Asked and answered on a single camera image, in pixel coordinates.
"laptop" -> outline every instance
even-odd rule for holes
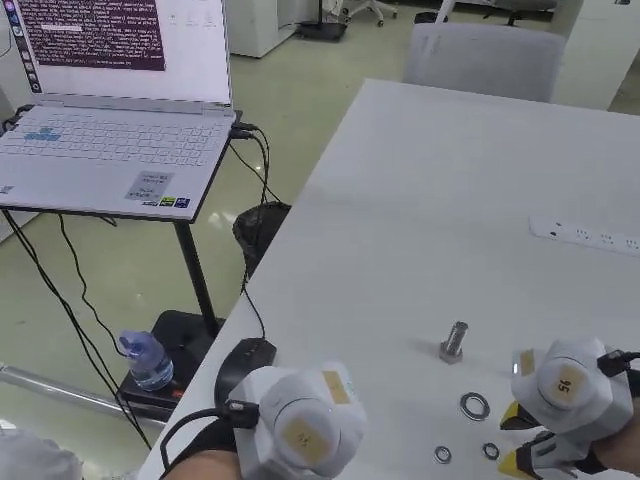
[[[231,125],[223,0],[0,0],[35,107],[0,206],[194,221]]]

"electrical outlet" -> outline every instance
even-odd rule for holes
[[[529,229],[536,237],[640,257],[640,238],[537,217],[529,217]]]

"yellow sticker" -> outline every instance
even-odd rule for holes
[[[560,370],[556,386],[553,389],[554,396],[562,402],[571,403],[580,391],[582,382],[584,382],[584,373],[577,368],[565,365]]]
[[[347,395],[347,391],[344,389],[344,384],[342,383],[342,379],[338,372],[331,370],[328,372],[322,372],[322,375],[324,376],[324,381],[327,382],[327,387],[329,387],[329,391],[331,392],[333,403],[336,405],[347,405],[351,403],[351,399],[349,399],[349,395]]]
[[[536,369],[536,361],[533,357],[533,349],[520,354],[520,371],[523,377],[531,375]]]
[[[329,443],[299,417],[289,422],[282,431],[282,438],[310,467],[320,463],[329,453]]]

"small washer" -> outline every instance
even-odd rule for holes
[[[467,406],[469,400],[477,400],[478,402],[480,402],[480,404],[482,405],[482,413],[473,413],[471,410],[469,410],[469,407]],[[460,398],[460,410],[462,410],[462,413],[464,413],[474,422],[481,422],[483,420],[486,420],[491,413],[491,408],[489,407],[489,402],[487,402],[487,399],[476,392],[465,393]]]
[[[433,451],[433,457],[436,459],[436,462],[446,465],[451,463],[451,450],[440,445]]]
[[[485,457],[487,457],[489,460],[493,460],[494,462],[498,458],[500,458],[500,449],[495,443],[485,443],[482,446],[482,453]]]

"bolt head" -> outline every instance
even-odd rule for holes
[[[449,355],[447,353],[447,351],[445,350],[445,345],[447,342],[442,342],[440,344],[440,354],[438,355],[440,357],[440,360],[442,360],[445,363],[448,363],[449,365],[453,365],[454,363],[458,363],[462,361],[462,350],[460,351],[459,355]]]

